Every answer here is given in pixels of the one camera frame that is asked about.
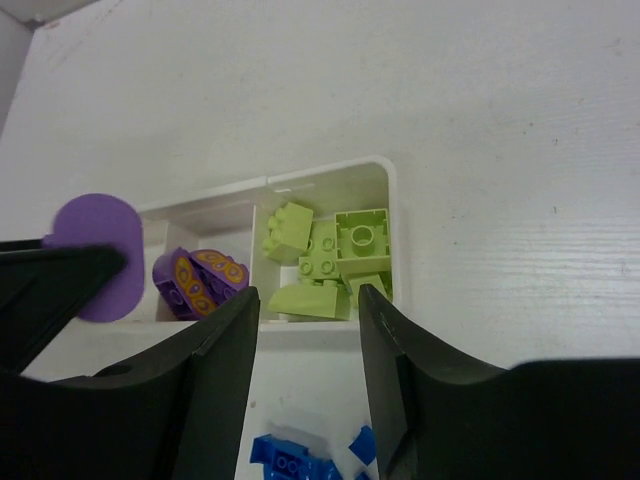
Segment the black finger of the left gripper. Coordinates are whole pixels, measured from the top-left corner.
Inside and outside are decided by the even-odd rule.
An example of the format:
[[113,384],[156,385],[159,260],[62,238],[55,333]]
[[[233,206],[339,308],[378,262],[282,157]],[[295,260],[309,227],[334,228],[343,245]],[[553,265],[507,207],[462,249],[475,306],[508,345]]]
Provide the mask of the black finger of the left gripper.
[[22,372],[114,274],[102,249],[1,244],[1,368]]

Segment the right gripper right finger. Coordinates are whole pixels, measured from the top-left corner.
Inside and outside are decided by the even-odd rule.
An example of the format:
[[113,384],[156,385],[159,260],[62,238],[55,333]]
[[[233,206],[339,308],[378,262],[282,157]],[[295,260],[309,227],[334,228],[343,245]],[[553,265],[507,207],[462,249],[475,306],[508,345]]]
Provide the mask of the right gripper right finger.
[[639,362],[503,369],[359,292],[364,373],[383,479],[635,479]]

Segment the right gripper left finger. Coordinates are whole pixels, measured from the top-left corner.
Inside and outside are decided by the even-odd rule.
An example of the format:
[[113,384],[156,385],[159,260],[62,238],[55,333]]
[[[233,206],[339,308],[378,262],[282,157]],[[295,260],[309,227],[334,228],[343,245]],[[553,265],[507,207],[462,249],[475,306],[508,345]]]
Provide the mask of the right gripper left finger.
[[1,374],[5,479],[231,479],[257,346],[249,287],[92,376]]

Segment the purple round flower lego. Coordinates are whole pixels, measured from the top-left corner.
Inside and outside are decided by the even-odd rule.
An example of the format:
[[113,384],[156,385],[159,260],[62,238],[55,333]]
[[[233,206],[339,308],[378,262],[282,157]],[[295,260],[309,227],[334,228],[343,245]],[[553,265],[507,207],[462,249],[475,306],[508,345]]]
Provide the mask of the purple round flower lego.
[[92,248],[114,255],[114,274],[82,307],[78,317],[94,323],[123,319],[142,299],[145,261],[142,220],[126,201],[105,193],[69,200],[42,239],[48,249]]

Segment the purple butterfly lego brick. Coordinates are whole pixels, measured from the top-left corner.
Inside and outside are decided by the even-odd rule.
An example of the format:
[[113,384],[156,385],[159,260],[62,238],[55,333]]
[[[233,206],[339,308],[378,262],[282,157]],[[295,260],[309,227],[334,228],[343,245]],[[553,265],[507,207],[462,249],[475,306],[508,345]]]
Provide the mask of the purple butterfly lego brick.
[[214,249],[178,247],[160,256],[153,283],[177,320],[205,318],[249,284],[249,270]]

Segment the light green lego brick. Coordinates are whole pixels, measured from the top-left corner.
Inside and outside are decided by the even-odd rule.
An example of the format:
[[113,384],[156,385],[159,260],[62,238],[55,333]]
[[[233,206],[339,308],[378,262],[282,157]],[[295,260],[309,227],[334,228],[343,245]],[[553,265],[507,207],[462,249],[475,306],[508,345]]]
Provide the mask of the light green lego brick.
[[337,212],[336,261],[342,275],[391,270],[387,209]]

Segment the small light green lego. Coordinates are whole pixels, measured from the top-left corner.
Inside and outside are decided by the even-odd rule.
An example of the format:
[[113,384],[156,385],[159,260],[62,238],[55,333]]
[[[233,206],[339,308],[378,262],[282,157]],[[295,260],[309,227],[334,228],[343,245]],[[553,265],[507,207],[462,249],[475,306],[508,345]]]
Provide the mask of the small light green lego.
[[308,249],[313,216],[310,208],[293,202],[278,208],[267,221],[264,255],[284,265],[296,262]]

